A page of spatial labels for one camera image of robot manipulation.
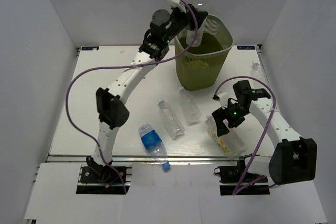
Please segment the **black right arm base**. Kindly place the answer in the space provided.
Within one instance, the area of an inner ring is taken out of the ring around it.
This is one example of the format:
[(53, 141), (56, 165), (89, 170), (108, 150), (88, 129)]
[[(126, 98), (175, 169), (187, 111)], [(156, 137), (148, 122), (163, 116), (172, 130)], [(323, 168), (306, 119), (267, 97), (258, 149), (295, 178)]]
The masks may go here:
[[(221, 196), (233, 195), (233, 191), (244, 169), (245, 163), (243, 161), (238, 161), (237, 164), (233, 166), (217, 166), (214, 168), (214, 175), (219, 177), (219, 191)], [(237, 195), (269, 195), (270, 189), (268, 187), (268, 179), (266, 177), (243, 189)]]

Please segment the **blue label water bottle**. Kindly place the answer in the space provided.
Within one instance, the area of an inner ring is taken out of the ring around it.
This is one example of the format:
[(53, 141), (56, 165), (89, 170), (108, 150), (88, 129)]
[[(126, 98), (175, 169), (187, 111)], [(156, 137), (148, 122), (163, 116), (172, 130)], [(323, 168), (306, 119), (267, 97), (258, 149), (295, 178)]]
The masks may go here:
[(139, 127), (139, 136), (147, 153), (165, 172), (169, 171), (171, 165), (167, 158), (167, 151), (156, 130), (150, 124), (144, 124)]

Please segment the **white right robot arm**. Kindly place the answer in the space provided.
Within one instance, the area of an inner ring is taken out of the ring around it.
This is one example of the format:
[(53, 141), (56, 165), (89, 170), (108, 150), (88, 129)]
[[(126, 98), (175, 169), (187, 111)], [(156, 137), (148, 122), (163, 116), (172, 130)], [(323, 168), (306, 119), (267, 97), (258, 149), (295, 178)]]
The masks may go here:
[(316, 176), (317, 144), (295, 131), (276, 109), (276, 98), (268, 87), (253, 89), (248, 80), (233, 85), (234, 99), (222, 102), (212, 113), (217, 136), (226, 136), (252, 115), (262, 126), (257, 143), (260, 147), (267, 135), (273, 146), (271, 156), (258, 156), (254, 150), (244, 164), (238, 166), (238, 177), (247, 182), (256, 174), (270, 177), (276, 185), (314, 180)]

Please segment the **left blue table sticker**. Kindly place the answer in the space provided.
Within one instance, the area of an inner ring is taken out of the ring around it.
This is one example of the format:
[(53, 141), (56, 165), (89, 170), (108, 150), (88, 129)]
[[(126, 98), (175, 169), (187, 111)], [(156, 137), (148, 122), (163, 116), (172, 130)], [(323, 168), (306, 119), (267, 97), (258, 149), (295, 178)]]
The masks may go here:
[(97, 51), (99, 50), (99, 46), (85, 46), (81, 47), (81, 51)]

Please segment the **blue table sticker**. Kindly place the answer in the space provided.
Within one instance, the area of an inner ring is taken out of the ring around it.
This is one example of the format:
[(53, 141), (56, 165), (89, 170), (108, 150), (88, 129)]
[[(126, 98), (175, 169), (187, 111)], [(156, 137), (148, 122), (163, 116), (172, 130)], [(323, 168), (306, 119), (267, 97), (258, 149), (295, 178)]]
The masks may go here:
[(238, 45), (238, 50), (255, 50), (255, 46), (247, 46), (247, 45)]
[(99, 46), (85, 46), (81, 47), (81, 51), (97, 51), (99, 50)]

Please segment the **olive green mesh bin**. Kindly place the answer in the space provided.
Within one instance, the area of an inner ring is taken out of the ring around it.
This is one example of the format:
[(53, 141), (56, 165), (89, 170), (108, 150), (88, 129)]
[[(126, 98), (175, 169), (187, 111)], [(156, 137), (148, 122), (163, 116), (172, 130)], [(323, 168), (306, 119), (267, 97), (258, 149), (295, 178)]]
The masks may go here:
[(233, 43), (223, 21), (209, 15), (204, 23), (201, 44), (175, 59), (181, 86), (188, 91), (196, 91), (214, 85)]

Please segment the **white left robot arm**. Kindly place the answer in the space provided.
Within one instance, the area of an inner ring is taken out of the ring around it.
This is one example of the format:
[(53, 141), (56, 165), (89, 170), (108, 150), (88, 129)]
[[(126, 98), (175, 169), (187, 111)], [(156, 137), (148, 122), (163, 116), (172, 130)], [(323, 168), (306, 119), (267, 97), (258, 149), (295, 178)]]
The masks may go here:
[(125, 104), (140, 81), (161, 62), (169, 51), (169, 42), (183, 29), (201, 27), (207, 11), (192, 8), (183, 12), (175, 7), (169, 12), (159, 9), (152, 15), (150, 28), (135, 56), (133, 65), (127, 67), (121, 76), (107, 88), (96, 91), (99, 114), (98, 143), (94, 153), (86, 159), (93, 176), (101, 182), (110, 178), (112, 149), (119, 128), (126, 123), (130, 112)]

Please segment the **clear crumpled bottle centre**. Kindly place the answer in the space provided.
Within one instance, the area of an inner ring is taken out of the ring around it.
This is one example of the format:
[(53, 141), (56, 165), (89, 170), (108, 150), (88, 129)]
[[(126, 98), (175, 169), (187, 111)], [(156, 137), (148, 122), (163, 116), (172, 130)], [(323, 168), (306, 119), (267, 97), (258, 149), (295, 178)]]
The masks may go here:
[(192, 96), (184, 89), (184, 87), (179, 87), (178, 90), (180, 95), (180, 107), (188, 124), (192, 125), (198, 123), (201, 117), (201, 112)]

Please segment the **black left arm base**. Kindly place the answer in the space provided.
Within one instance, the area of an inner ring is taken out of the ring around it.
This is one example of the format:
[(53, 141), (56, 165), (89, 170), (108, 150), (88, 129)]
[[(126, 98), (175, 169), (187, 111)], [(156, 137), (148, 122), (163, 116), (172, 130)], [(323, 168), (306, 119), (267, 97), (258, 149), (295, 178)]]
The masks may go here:
[(76, 188), (77, 195), (125, 195), (131, 185), (132, 168), (126, 166), (115, 167), (122, 177), (126, 191), (115, 171), (108, 169), (107, 173), (99, 177), (88, 166), (81, 165)]

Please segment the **clear bottle white cap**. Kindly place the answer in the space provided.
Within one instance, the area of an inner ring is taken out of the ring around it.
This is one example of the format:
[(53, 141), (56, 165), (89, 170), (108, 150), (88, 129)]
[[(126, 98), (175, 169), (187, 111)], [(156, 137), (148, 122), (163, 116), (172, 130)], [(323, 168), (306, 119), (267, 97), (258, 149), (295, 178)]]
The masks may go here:
[[(195, 2), (194, 7), (198, 11), (208, 11), (208, 2), (207, 1), (208, 0), (197, 0)], [(198, 27), (197, 36), (196, 36), (196, 39), (193, 43), (192, 43), (192, 41), (195, 37), (195, 31), (187, 30), (186, 43), (187, 43), (188, 46), (191, 46), (191, 47), (200, 46), (200, 44), (202, 42), (202, 38), (203, 38), (203, 33), (204, 33), (204, 29), (205, 29), (206, 20), (207, 20), (207, 18), (202, 22), (202, 25)]]

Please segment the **square bottle yellow label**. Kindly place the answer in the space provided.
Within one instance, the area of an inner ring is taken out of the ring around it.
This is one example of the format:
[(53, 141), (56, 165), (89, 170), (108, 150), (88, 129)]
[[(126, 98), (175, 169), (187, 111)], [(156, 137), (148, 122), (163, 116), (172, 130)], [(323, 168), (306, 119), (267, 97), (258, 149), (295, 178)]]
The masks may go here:
[(246, 150), (247, 146), (234, 130), (230, 130), (228, 134), (218, 136), (216, 123), (212, 115), (207, 115), (207, 131), (212, 139), (220, 146), (224, 154), (230, 158), (240, 157)]

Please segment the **clear bottle far right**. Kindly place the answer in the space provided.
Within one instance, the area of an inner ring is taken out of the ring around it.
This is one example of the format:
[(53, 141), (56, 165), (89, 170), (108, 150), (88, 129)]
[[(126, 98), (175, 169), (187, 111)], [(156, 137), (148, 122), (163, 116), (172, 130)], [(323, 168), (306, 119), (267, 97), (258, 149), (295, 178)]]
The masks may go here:
[(261, 66), (260, 63), (258, 62), (252, 62), (251, 64), (251, 70), (250, 70), (250, 74), (252, 77), (262, 81), (262, 82), (265, 82), (265, 74), (264, 74), (264, 71), (263, 71), (263, 68)]

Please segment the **aluminium table front rail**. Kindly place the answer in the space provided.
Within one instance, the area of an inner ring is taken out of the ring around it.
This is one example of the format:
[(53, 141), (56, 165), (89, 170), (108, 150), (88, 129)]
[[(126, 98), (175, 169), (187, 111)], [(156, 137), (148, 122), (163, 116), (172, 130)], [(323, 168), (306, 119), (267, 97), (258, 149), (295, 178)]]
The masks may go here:
[[(86, 156), (84, 155), (49, 155), (47, 163), (85, 163)], [(223, 163), (233, 162), (235, 159), (229, 159), (224, 156), (170, 156), (167, 158), (169, 162), (177, 163)], [(114, 156), (114, 163), (151, 163), (153, 158), (147, 156)]]

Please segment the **right blue table sticker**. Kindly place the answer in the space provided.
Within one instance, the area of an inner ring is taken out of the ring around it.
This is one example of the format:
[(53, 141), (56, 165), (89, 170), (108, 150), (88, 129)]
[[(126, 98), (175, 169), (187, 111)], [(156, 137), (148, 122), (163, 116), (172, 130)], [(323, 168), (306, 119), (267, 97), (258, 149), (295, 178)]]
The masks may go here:
[(238, 45), (238, 50), (255, 50), (255, 46), (247, 46), (247, 45)]

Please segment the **clear crumpled bottle centre-left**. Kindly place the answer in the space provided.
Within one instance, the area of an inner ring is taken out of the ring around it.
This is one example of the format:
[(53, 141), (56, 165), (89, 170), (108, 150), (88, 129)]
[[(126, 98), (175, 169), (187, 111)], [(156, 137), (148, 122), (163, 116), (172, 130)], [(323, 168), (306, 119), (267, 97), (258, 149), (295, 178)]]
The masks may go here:
[(170, 104), (163, 99), (157, 101), (161, 122), (167, 130), (172, 139), (177, 139), (183, 136), (185, 128), (179, 120), (178, 116), (170, 106)]

